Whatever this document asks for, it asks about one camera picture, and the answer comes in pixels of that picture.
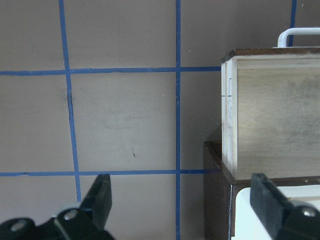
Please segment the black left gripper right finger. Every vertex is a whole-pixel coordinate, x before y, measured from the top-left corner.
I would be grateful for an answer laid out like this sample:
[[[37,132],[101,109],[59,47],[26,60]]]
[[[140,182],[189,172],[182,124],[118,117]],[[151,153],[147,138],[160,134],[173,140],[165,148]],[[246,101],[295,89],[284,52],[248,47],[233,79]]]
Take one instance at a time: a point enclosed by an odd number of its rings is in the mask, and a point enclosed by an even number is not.
[[[249,202],[268,235],[276,240],[294,205],[263,173],[251,176]]]

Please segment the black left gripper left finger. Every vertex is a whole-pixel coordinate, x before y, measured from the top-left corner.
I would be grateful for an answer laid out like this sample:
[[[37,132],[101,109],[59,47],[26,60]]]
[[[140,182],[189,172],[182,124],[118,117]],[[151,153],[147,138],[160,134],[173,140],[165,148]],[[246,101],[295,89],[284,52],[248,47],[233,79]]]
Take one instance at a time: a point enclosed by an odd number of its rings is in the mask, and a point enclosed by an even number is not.
[[[112,208],[112,188],[109,174],[99,174],[95,178],[79,208],[99,230],[105,228]]]

